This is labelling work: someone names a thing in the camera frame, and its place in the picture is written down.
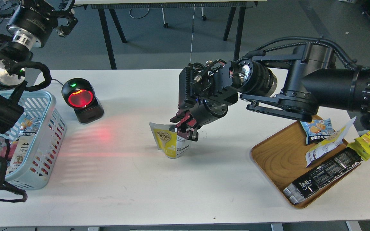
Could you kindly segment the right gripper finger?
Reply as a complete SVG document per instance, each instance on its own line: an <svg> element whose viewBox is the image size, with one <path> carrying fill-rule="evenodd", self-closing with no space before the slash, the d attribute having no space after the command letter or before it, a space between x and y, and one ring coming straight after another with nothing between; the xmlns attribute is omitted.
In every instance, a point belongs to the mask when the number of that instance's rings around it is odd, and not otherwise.
<svg viewBox="0 0 370 231"><path fill-rule="evenodd" d="M197 129L191 128L186 124L176 124L176 133L186 140L198 141Z"/></svg>
<svg viewBox="0 0 370 231"><path fill-rule="evenodd" d="M174 117L172 117L169 121L174 123L175 125L170 126L169 130L171 132L186 132L188 125L186 125L186 121L190 118L190 111L178 111Z"/></svg>

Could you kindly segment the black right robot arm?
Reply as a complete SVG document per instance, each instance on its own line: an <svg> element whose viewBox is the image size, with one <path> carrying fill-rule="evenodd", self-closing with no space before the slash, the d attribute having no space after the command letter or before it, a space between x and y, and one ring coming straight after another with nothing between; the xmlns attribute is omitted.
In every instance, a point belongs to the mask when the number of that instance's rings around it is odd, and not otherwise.
<svg viewBox="0 0 370 231"><path fill-rule="evenodd" d="M179 74L176 133L192 141L197 130L224 117L239 99L249 111L310 122L318 108L361 113L370 130L370 66L356 64L335 42L285 37L235 61L190 63Z"/></svg>

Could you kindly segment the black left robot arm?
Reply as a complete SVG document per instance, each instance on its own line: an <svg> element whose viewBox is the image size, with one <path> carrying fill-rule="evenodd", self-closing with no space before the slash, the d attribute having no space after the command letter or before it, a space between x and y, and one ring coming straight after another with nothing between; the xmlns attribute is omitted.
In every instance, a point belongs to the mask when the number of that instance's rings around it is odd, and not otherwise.
<svg viewBox="0 0 370 231"><path fill-rule="evenodd" d="M45 46L50 34L69 35L78 20L73 0L56 10L45 0L21 0L0 34L0 191L21 195L22 189L47 184L66 133L55 97L45 91L52 77L45 64L32 61L32 48Z"/></svg>

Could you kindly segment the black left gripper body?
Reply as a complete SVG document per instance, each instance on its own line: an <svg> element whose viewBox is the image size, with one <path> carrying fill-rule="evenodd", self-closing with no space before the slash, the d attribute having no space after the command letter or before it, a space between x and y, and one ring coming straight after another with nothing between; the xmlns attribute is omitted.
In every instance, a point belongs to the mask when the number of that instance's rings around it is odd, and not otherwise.
<svg viewBox="0 0 370 231"><path fill-rule="evenodd" d="M45 0L21 0L6 29L12 35L19 31L32 35L36 39L34 47L42 48L58 26L56 18L46 15L54 10Z"/></svg>

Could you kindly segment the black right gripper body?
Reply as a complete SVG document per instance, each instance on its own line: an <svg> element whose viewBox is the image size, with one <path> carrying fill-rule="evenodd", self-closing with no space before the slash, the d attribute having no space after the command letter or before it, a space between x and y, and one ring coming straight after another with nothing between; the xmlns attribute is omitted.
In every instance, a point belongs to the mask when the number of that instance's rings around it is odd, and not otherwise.
<svg viewBox="0 0 370 231"><path fill-rule="evenodd" d="M238 64L215 60L190 63L179 75L178 111L190 111L186 125L200 129L224 117L238 101Z"/></svg>

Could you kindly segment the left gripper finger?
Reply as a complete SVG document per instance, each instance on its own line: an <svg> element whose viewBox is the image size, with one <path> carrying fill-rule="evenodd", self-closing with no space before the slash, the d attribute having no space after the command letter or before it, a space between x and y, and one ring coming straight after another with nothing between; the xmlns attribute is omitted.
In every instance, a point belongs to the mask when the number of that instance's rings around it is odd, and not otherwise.
<svg viewBox="0 0 370 231"><path fill-rule="evenodd" d="M55 11L55 16L74 16L72 8L74 7L75 0L62 0Z"/></svg>
<svg viewBox="0 0 370 231"><path fill-rule="evenodd" d="M66 20L66 24L64 25L58 25L56 27L56 32L57 34L64 38L66 36L68 36L72 30L74 29L75 25L78 23L78 19L75 18L75 17L70 17L70 16L67 16L67 17L62 17L60 19L64 19Z"/></svg>

